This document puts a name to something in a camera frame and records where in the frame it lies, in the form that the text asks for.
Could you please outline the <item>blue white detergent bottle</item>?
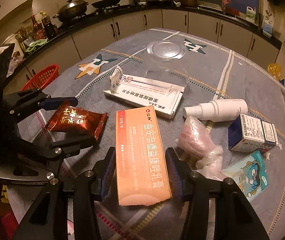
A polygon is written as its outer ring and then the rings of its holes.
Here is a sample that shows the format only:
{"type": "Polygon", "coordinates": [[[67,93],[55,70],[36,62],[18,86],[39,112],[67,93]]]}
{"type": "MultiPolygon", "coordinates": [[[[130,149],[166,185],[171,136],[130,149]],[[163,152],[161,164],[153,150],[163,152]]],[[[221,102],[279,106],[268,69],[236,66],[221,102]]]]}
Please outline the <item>blue white detergent bottle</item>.
{"type": "Polygon", "coordinates": [[[273,35],[273,22],[271,20],[264,19],[262,24],[262,31],[264,35],[272,37],[273,35]]]}

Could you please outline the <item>green detergent jug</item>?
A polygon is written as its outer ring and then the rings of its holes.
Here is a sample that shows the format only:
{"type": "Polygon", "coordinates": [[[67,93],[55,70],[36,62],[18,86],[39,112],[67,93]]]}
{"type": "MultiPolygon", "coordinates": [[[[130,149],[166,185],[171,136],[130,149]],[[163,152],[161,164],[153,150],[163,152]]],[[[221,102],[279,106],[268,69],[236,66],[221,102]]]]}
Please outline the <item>green detergent jug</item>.
{"type": "Polygon", "coordinates": [[[256,8],[250,6],[246,7],[246,18],[248,22],[255,24],[256,22],[256,8]]]}

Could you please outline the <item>white spray bottle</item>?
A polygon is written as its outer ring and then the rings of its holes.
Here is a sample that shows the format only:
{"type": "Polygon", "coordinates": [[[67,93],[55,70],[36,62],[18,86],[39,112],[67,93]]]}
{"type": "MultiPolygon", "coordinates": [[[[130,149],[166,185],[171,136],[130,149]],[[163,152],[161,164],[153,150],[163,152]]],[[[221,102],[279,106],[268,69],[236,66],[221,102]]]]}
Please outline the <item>white spray bottle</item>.
{"type": "Polygon", "coordinates": [[[233,121],[240,114],[247,114],[248,106],[243,99],[216,99],[192,107],[184,107],[183,116],[213,122],[233,121]]]}

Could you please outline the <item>grey patterned tablecloth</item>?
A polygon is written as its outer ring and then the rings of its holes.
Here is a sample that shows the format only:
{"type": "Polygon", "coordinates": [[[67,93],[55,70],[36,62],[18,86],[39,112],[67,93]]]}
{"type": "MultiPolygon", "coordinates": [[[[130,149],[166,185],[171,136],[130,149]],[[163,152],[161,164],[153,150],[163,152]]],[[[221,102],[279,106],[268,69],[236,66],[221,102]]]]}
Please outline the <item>grey patterned tablecloth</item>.
{"type": "MultiPolygon", "coordinates": [[[[269,186],[251,204],[263,223],[270,239],[285,236],[285,103],[281,84],[255,63],[233,50],[190,34],[173,30],[150,29],[121,39],[102,49],[95,49],[81,61],[68,63],[68,69],[59,73],[53,83],[45,88],[52,96],[75,96],[79,107],[93,112],[108,112],[108,120],[98,148],[82,150],[78,156],[65,159],[62,175],[76,177],[91,169],[96,161],[104,158],[115,141],[115,114],[118,110],[131,108],[104,95],[109,87],[113,70],[120,66],[124,74],[142,75],[155,63],[149,59],[147,44],[156,40],[190,42],[183,58],[167,62],[167,68],[175,69],[168,78],[179,82],[183,74],[189,77],[180,105],[171,120],[158,116],[164,149],[175,147],[175,140],[184,123],[183,108],[212,99],[244,99],[249,106],[249,115],[274,123],[281,147],[275,147],[266,161],[269,186]],[[79,74],[79,64],[98,63],[99,74],[79,74]]],[[[21,136],[35,144],[46,145],[53,140],[64,139],[64,134],[44,129],[53,111],[41,110],[18,124],[21,136]]],[[[102,239],[179,239],[183,227],[184,204],[169,199],[149,207],[119,206],[116,178],[109,195],[102,203],[96,203],[102,239]]]]}

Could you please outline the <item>red snack packet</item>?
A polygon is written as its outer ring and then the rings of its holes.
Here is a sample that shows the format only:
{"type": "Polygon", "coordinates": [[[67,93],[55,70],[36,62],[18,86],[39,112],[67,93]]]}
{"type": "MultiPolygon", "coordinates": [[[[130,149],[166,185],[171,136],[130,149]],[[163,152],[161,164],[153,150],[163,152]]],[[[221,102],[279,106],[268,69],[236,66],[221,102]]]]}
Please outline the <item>red snack packet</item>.
{"type": "Polygon", "coordinates": [[[89,135],[99,141],[107,118],[107,113],[95,113],[74,107],[65,100],[51,116],[45,128],[51,132],[89,135]]]}

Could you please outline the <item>white medicine box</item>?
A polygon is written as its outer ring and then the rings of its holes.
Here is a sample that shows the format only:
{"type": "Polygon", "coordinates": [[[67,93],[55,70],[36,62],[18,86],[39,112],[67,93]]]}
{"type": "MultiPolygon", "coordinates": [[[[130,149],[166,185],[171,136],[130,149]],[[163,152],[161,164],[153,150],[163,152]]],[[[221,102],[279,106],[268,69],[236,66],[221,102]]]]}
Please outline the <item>white medicine box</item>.
{"type": "Polygon", "coordinates": [[[164,81],[123,74],[116,67],[110,79],[110,88],[103,92],[136,107],[153,106],[166,119],[173,119],[185,88],[164,81]]]}

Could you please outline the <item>light blue tissue pack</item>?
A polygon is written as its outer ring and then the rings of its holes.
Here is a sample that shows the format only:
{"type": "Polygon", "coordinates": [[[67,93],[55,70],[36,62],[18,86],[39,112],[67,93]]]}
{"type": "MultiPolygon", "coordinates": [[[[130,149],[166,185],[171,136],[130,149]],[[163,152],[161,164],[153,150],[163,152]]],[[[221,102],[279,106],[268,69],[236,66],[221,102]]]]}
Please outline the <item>light blue tissue pack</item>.
{"type": "Polygon", "coordinates": [[[247,155],[222,172],[236,182],[249,202],[252,202],[269,185],[266,165],[260,151],[247,155]]]}

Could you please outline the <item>blue white small carton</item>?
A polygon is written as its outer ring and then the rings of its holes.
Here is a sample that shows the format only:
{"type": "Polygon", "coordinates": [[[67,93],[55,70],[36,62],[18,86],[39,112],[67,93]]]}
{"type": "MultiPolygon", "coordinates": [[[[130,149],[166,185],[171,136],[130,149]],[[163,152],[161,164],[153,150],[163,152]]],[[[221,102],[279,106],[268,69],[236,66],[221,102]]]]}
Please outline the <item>blue white small carton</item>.
{"type": "Polygon", "coordinates": [[[231,151],[267,153],[279,145],[274,124],[240,114],[228,127],[228,148],[231,151]]]}

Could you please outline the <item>red plastic basket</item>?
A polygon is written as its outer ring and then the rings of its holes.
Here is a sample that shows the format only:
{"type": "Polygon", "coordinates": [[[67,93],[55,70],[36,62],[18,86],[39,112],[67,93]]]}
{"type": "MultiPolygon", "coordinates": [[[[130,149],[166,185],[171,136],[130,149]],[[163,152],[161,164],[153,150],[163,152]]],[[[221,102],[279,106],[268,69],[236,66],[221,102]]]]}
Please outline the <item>red plastic basket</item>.
{"type": "Polygon", "coordinates": [[[32,77],[32,79],[29,80],[21,90],[24,91],[34,88],[43,90],[52,81],[54,81],[57,77],[59,77],[58,71],[59,71],[59,66],[57,64],[53,64],[44,68],[34,77],[32,77]]]}

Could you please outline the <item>black frying pan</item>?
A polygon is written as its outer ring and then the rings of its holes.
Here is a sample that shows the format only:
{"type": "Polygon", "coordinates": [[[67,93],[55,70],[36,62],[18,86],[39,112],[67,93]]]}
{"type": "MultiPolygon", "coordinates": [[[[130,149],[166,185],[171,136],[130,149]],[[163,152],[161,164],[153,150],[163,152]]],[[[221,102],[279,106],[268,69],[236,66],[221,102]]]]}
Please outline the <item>black frying pan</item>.
{"type": "Polygon", "coordinates": [[[100,1],[92,3],[91,5],[95,9],[104,9],[104,8],[115,6],[119,4],[120,1],[121,0],[100,0],[100,1]]]}

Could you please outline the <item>green dishcloth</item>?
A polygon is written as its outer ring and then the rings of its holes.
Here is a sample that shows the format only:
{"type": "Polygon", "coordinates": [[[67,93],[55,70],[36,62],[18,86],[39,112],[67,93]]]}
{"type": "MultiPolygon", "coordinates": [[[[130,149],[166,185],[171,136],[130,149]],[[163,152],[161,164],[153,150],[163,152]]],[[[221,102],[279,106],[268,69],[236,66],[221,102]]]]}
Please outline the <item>green dishcloth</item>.
{"type": "Polygon", "coordinates": [[[41,46],[43,46],[47,42],[48,42],[47,38],[31,42],[30,45],[28,46],[28,48],[26,49],[26,53],[31,54],[31,53],[35,52],[38,48],[40,48],[41,46]]]}

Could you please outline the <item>white ceramic jar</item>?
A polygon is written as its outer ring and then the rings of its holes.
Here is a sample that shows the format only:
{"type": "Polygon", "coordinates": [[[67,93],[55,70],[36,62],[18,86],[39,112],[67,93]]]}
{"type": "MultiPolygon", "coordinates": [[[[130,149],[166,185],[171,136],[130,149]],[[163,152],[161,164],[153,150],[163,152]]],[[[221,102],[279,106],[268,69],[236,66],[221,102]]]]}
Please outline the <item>white ceramic jar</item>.
{"type": "Polygon", "coordinates": [[[12,57],[20,56],[21,58],[24,58],[24,51],[22,50],[20,43],[15,37],[15,34],[10,34],[2,44],[14,44],[14,49],[12,53],[12,57]]]}

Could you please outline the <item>dark sauce bottle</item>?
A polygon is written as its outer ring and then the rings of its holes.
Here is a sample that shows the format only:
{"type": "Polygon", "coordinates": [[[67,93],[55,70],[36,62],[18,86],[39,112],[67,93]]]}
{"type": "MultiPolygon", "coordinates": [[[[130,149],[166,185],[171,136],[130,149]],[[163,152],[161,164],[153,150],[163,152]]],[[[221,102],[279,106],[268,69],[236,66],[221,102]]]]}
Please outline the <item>dark sauce bottle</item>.
{"type": "Polygon", "coordinates": [[[57,34],[56,34],[55,28],[54,28],[54,26],[50,20],[50,16],[43,11],[40,11],[39,13],[42,16],[41,21],[42,21],[42,25],[44,27],[47,38],[49,40],[55,38],[57,34]]]}

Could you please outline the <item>orange ointment box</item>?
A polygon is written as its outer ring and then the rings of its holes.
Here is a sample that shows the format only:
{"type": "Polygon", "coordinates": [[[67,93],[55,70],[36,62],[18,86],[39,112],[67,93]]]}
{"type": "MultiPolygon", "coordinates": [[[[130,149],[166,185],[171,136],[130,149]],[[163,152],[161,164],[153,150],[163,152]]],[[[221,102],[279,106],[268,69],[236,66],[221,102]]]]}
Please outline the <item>orange ointment box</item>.
{"type": "Polygon", "coordinates": [[[165,154],[153,106],[116,113],[115,148],[119,205],[150,206],[171,198],[165,154]]]}

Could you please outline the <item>clear plastic lid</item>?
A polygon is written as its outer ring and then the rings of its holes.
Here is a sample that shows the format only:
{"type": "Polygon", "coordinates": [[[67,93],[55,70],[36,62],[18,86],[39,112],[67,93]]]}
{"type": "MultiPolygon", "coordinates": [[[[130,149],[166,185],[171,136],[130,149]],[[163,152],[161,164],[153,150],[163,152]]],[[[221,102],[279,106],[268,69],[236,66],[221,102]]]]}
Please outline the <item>clear plastic lid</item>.
{"type": "Polygon", "coordinates": [[[159,61],[178,60],[186,54],[183,44],[169,40],[149,42],[146,49],[153,59],[159,61]]]}

